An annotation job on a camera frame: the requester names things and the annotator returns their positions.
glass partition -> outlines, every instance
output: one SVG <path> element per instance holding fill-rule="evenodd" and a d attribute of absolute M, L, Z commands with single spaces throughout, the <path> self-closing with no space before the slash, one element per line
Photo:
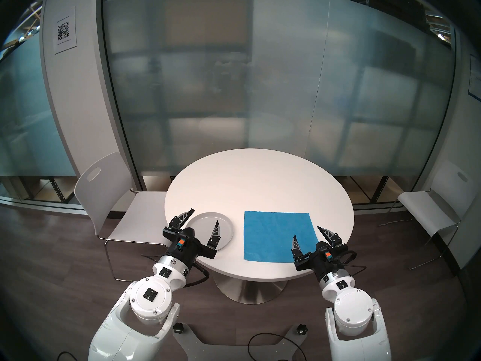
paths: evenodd
<path fill-rule="evenodd" d="M 449 45 L 418 27 L 349 0 L 107 0 L 139 175 L 168 186 L 203 156 L 267 148 L 369 184 L 353 203 L 386 184 L 396 198 L 428 159 L 454 74 Z"/>
<path fill-rule="evenodd" d="M 0 61 L 0 196 L 66 201 L 76 175 L 50 111 L 39 37 Z"/>

white chair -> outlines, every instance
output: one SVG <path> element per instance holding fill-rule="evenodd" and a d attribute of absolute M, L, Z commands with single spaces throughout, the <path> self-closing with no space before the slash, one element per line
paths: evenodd
<path fill-rule="evenodd" d="M 476 183 L 453 163 L 445 161 L 436 172 L 429 191 L 406 192 L 398 196 L 397 199 L 421 224 L 424 230 L 428 232 L 430 238 L 425 245 L 427 245 L 432 237 L 441 230 L 455 227 L 453 236 L 438 257 L 413 268 L 409 268 L 409 270 L 418 268 L 443 256 L 458 231 L 458 225 L 461 222 L 461 219 L 470 207 L 477 193 L 478 187 Z M 442 199 L 436 201 L 436 194 L 446 201 L 451 209 L 442 204 Z M 395 203 L 396 202 L 393 203 L 388 212 L 391 211 Z M 391 221 L 379 226 L 399 221 L 404 220 Z"/>
<path fill-rule="evenodd" d="M 132 178 L 120 153 L 109 154 L 92 164 L 78 179 L 75 196 L 93 222 L 95 235 L 104 241 L 105 254 L 112 276 L 117 281 L 134 282 L 115 277 L 107 244 L 110 241 L 158 244 L 171 242 L 162 236 L 167 226 L 164 214 L 166 192 L 134 192 Z M 100 237 L 100 230 L 112 207 L 128 191 L 135 194 L 127 212 L 108 238 Z"/>

blue cloth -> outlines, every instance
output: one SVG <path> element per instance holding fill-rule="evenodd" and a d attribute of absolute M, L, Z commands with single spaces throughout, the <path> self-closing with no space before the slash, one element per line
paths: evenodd
<path fill-rule="evenodd" d="M 244 259 L 294 262 L 292 239 L 303 253 L 315 251 L 318 242 L 308 213 L 244 212 Z"/>

paper sign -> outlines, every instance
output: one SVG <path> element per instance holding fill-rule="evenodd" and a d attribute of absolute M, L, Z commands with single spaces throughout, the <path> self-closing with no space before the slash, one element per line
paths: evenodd
<path fill-rule="evenodd" d="M 75 36 L 75 6 L 57 15 L 53 28 L 54 54 L 77 46 Z"/>

table top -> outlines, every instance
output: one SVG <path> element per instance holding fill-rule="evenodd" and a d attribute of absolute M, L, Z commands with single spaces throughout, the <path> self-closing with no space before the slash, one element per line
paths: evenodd
<path fill-rule="evenodd" d="M 316 226 L 336 232 L 346 243 L 354 210 L 343 187 L 328 172 L 295 155 L 265 149 L 237 149 L 212 154 L 190 164 L 174 179 L 165 201 L 166 219 L 189 209 L 194 215 L 219 212 L 230 218 L 234 236 L 204 266 L 230 277 L 275 282 L 301 277 L 294 263 L 244 260 L 244 211 L 309 213 Z"/>

